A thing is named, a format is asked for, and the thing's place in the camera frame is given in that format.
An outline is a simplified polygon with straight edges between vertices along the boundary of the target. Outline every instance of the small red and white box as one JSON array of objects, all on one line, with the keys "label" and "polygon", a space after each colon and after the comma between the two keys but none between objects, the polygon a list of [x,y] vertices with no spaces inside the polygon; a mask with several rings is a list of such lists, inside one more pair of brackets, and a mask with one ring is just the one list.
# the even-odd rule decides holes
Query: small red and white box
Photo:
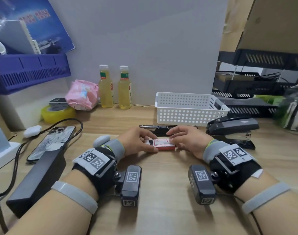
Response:
[{"label": "small red and white box", "polygon": [[175,150],[176,146],[174,144],[170,143],[169,139],[147,139],[145,140],[146,144],[150,144],[152,146],[155,146],[160,151],[171,151]]}]

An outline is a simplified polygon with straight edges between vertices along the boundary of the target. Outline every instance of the white plastic basket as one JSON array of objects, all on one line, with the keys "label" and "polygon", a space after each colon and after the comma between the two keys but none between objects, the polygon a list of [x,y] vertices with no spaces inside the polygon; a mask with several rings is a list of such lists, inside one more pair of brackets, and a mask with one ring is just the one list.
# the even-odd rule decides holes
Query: white plastic basket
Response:
[{"label": "white plastic basket", "polygon": [[155,97],[159,124],[207,126],[226,116],[229,107],[211,94],[158,92]]}]

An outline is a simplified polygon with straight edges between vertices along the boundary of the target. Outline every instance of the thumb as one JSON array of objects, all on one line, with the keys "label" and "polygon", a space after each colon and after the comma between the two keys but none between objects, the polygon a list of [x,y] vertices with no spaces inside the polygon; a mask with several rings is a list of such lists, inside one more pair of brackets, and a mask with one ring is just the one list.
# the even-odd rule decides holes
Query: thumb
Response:
[{"label": "thumb", "polygon": [[177,136],[175,138],[170,138],[170,143],[178,145],[180,143],[186,144],[187,143],[187,135]]},{"label": "thumb", "polygon": [[146,144],[144,142],[141,142],[140,144],[140,150],[141,151],[144,151],[144,152],[148,152],[148,153],[157,153],[159,151],[158,148],[152,146],[152,145],[149,145],[149,144]]}]

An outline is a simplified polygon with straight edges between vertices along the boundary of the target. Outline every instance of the hand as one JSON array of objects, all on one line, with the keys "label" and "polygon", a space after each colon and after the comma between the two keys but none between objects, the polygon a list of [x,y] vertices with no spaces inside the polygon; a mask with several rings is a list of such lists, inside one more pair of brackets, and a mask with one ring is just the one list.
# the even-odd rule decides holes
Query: hand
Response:
[{"label": "hand", "polygon": [[125,148],[125,155],[136,154],[144,151],[149,153],[157,153],[158,148],[145,144],[145,139],[157,139],[157,137],[147,129],[134,127],[126,131],[124,134],[117,137]]},{"label": "hand", "polygon": [[190,151],[195,157],[202,159],[204,150],[209,142],[213,140],[210,135],[201,132],[193,126],[178,125],[167,132],[170,143],[175,144],[179,149]]}]

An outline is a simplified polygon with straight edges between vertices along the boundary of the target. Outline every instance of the white bottle cap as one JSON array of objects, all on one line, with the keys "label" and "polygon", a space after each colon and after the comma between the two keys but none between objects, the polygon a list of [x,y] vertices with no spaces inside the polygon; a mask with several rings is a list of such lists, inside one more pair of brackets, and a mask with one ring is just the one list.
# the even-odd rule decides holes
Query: white bottle cap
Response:
[{"label": "white bottle cap", "polygon": [[102,70],[108,70],[109,66],[108,65],[99,65],[100,69]]},{"label": "white bottle cap", "polygon": [[120,70],[128,70],[128,66],[120,66]]}]

